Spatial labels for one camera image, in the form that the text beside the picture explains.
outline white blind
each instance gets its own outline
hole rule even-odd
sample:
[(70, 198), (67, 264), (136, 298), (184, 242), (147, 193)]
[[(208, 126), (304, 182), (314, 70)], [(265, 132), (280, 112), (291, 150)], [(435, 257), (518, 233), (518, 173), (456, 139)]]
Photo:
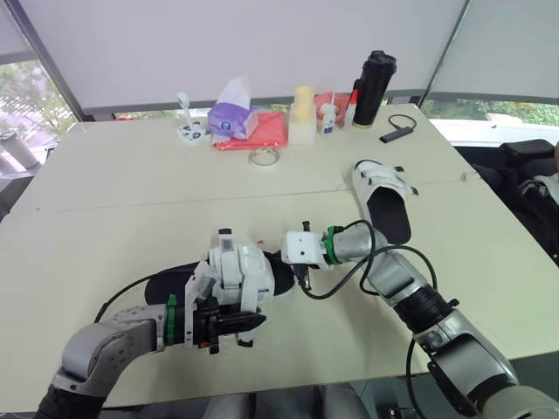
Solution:
[(389, 90), (424, 89), (462, 0), (21, 0), (84, 110), (214, 100), (248, 73), (254, 98), (349, 91), (372, 50)]
[(0, 65), (34, 58), (35, 53), (11, 21), (3, 3), (0, 3)]
[(559, 98), (559, 1), (473, 0), (432, 91)]

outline black thermos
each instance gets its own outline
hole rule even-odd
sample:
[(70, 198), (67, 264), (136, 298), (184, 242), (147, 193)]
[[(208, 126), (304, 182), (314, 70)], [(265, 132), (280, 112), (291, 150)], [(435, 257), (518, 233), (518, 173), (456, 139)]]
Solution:
[(353, 125), (368, 128), (373, 125), (378, 108), (381, 107), (384, 92), (396, 72), (396, 59), (384, 51), (373, 51), (365, 64), (361, 78), (355, 81), (359, 94)]

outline glue bottle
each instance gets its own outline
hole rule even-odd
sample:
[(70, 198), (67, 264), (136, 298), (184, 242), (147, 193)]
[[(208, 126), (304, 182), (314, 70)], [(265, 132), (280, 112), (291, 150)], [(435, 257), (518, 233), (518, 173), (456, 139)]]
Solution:
[(332, 134), (335, 126), (335, 93), (332, 92), (332, 100), (330, 103), (325, 103), (321, 106), (321, 111), (324, 113), (321, 123), (321, 134)]

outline purple tissue box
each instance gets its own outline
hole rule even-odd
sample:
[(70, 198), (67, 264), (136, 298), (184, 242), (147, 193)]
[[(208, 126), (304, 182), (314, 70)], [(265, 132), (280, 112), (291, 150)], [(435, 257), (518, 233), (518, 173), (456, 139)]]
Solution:
[(208, 112), (208, 128), (216, 135), (247, 140), (258, 126), (257, 108), (251, 110), (231, 103), (216, 103)]

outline green ring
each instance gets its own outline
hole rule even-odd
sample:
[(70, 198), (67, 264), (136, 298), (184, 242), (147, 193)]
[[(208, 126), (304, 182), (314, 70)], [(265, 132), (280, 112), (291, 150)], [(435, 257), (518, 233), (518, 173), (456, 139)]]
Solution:
[(167, 345), (175, 345), (175, 309), (176, 295), (170, 294), (167, 301)]
[(324, 247), (326, 248), (328, 257), (330, 258), (330, 263), (342, 264), (342, 262), (338, 260), (334, 253), (334, 228), (334, 225), (328, 227), (328, 236), (324, 240), (322, 240), (322, 242), (324, 243)]

